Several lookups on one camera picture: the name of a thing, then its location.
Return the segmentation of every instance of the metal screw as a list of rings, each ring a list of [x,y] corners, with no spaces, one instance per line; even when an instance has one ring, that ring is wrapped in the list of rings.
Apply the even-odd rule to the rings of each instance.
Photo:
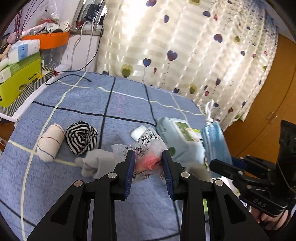
[[[110,173],[108,174],[108,177],[109,177],[109,178],[115,178],[115,177],[117,177],[117,174],[116,174],[115,172],[110,172]]]
[[[215,184],[217,186],[222,186],[224,184],[224,182],[218,179],[218,180],[215,181]]]
[[[74,186],[76,186],[76,187],[80,187],[82,184],[83,184],[83,182],[80,180],[74,182]]]
[[[189,178],[190,174],[188,172],[182,172],[181,176],[184,177],[184,178]]]

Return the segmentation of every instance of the white curtain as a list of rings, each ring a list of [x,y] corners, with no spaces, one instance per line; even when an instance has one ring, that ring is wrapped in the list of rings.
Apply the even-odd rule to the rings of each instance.
[[[97,72],[173,91],[226,129],[271,68],[277,30],[258,0],[107,0]]]

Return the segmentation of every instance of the orange basket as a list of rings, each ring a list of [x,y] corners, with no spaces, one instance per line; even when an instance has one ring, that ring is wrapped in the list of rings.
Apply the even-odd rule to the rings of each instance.
[[[53,49],[68,44],[70,32],[53,33],[53,34],[38,34],[23,37],[22,40],[40,40],[40,49]]]

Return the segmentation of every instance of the wooden wardrobe door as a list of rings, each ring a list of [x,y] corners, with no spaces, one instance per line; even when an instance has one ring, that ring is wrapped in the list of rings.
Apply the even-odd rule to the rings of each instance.
[[[263,131],[280,107],[296,67],[296,44],[279,35],[276,56],[261,91],[244,122],[238,120],[224,132],[229,151],[238,156]]]
[[[281,120],[296,124],[296,75],[294,75],[286,98],[275,116],[260,135],[239,156],[249,154],[276,163],[279,152]]]

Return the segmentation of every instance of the blue face mask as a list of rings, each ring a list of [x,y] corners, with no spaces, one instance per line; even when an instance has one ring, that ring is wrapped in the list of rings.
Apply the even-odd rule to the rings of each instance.
[[[231,155],[229,153],[223,132],[218,122],[211,118],[211,109],[214,101],[207,103],[205,108],[206,126],[201,129],[203,145],[207,154],[208,164],[214,159],[226,162],[232,165]],[[221,175],[211,171],[211,177],[221,177]]]

